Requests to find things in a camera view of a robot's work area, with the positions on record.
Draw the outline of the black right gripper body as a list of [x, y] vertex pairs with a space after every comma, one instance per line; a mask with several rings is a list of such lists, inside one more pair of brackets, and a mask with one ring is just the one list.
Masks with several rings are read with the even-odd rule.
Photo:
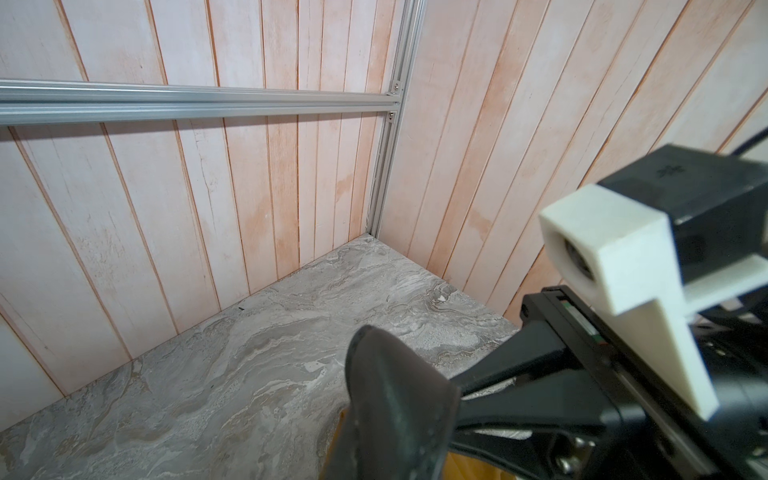
[[570, 288], [524, 297], [522, 327], [547, 322], [566, 345], [556, 363], [480, 391], [564, 369], [618, 380], [618, 427], [597, 438], [563, 433], [460, 432], [452, 451], [525, 479], [763, 479], [767, 475], [767, 305], [715, 307], [691, 329], [719, 399], [695, 414]]

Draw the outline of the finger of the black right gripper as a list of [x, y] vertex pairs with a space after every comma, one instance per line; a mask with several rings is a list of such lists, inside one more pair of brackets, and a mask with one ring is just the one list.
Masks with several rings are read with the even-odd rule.
[[469, 395], [531, 369], [554, 364], [566, 350], [566, 345], [547, 322], [533, 321], [450, 381], [463, 396]]
[[605, 372], [564, 369], [482, 395], [490, 384], [462, 374], [456, 429], [460, 432], [563, 433], [597, 438], [618, 427], [618, 380]]

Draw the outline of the mustard yellow trousers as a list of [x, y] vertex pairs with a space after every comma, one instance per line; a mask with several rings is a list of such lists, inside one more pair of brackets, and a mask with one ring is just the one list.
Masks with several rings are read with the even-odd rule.
[[[353, 467], [350, 454], [352, 453], [351, 442], [354, 422], [347, 419], [348, 415], [348, 408], [344, 408], [339, 414], [338, 423], [331, 437], [319, 479], [352, 479], [352, 474], [348, 473], [348, 470]], [[480, 460], [457, 453], [448, 453], [443, 466], [442, 478], [516, 479], [516, 476]]]

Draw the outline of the black leather belt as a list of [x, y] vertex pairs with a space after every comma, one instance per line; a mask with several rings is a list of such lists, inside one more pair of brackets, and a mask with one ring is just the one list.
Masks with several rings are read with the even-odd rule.
[[439, 479], [460, 389], [389, 332], [361, 327], [345, 359], [349, 396], [322, 479]]

